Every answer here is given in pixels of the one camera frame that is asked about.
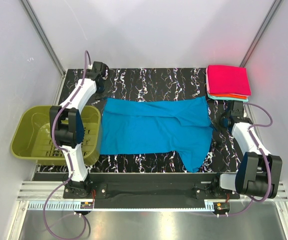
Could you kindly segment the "blue t shirt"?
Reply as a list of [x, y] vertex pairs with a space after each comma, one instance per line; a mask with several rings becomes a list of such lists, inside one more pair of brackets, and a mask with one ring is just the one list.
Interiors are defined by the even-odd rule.
[[102, 155], [176, 151], [191, 173], [203, 164], [212, 142], [213, 128], [204, 96], [152, 102], [108, 98], [101, 124]]

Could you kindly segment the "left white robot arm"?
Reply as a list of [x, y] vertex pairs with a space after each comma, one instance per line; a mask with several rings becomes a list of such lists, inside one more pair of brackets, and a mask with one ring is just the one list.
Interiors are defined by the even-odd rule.
[[69, 171], [63, 184], [81, 198], [88, 197], [92, 191], [82, 153], [85, 130], [81, 112], [91, 96], [104, 92], [107, 71], [108, 66], [99, 61], [87, 66], [69, 97], [49, 110], [51, 139], [64, 154]]

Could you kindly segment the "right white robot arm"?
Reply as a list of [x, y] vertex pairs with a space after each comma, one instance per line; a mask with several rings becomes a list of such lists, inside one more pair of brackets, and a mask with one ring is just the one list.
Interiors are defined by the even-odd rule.
[[236, 173], [218, 173], [210, 184], [211, 194], [222, 198], [233, 192], [249, 196], [255, 202], [276, 197], [282, 171], [282, 159], [264, 147], [254, 128], [268, 128], [273, 124], [271, 115], [261, 106], [252, 104], [267, 114], [269, 124], [253, 123], [245, 116], [244, 106], [249, 102], [229, 101], [227, 110], [216, 122], [220, 130], [228, 130], [237, 141], [243, 159]]

